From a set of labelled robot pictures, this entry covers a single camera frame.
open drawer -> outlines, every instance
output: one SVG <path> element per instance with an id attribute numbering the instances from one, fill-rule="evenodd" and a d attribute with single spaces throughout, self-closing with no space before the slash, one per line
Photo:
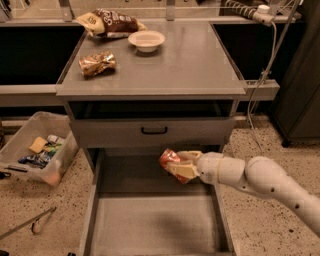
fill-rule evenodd
<path id="1" fill-rule="evenodd" d="M 80 255 L 235 255 L 217 190 L 178 183 L 154 153 L 100 150 Z"/>

terrazzo floor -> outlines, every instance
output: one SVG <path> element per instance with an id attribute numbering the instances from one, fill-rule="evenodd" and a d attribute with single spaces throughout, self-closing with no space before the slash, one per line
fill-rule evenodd
<path id="1" fill-rule="evenodd" d="M 310 193 L 320 197 L 320 142 L 281 146 L 282 138 L 267 117 L 254 118 L 255 134 L 239 118 L 225 155 L 249 160 L 264 155 L 276 160 Z M 0 180 L 0 235 L 56 206 L 41 218 L 41 232 L 30 225 L 0 240 L 10 256 L 67 256 L 77 253 L 92 171 L 80 149 L 57 187 L 15 176 Z M 275 200 L 261 200 L 220 185 L 236 255 L 320 256 L 320 239 L 298 217 Z"/>

clear plastic container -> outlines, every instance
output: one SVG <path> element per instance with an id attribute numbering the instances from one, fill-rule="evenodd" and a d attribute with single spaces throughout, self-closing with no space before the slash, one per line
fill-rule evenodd
<path id="1" fill-rule="evenodd" d="M 19 158 L 34 154 L 28 147 L 37 137 L 46 139 L 50 134 L 64 138 L 65 143 L 59 147 L 45 168 L 33 168 L 18 163 Z M 11 172 L 23 180 L 33 179 L 57 186 L 77 150 L 68 116 L 37 112 L 0 151 L 0 170 Z"/>

cabinet top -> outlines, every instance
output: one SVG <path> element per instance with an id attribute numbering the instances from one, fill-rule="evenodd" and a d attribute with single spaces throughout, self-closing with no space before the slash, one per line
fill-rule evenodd
<path id="1" fill-rule="evenodd" d="M 127 38 L 103 39 L 87 35 L 67 71 L 58 96 L 83 99 L 236 99 L 245 94 L 221 42 L 208 21 L 142 20 L 166 40 L 153 53 L 140 53 Z M 85 79 L 79 59 L 102 51 L 116 58 L 114 73 Z"/>

bowl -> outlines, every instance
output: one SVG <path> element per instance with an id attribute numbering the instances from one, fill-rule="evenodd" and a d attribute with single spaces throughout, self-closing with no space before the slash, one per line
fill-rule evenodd
<path id="1" fill-rule="evenodd" d="M 132 33 L 128 40 L 140 52 L 153 52 L 165 41 L 165 36 L 157 31 L 144 30 Z"/>

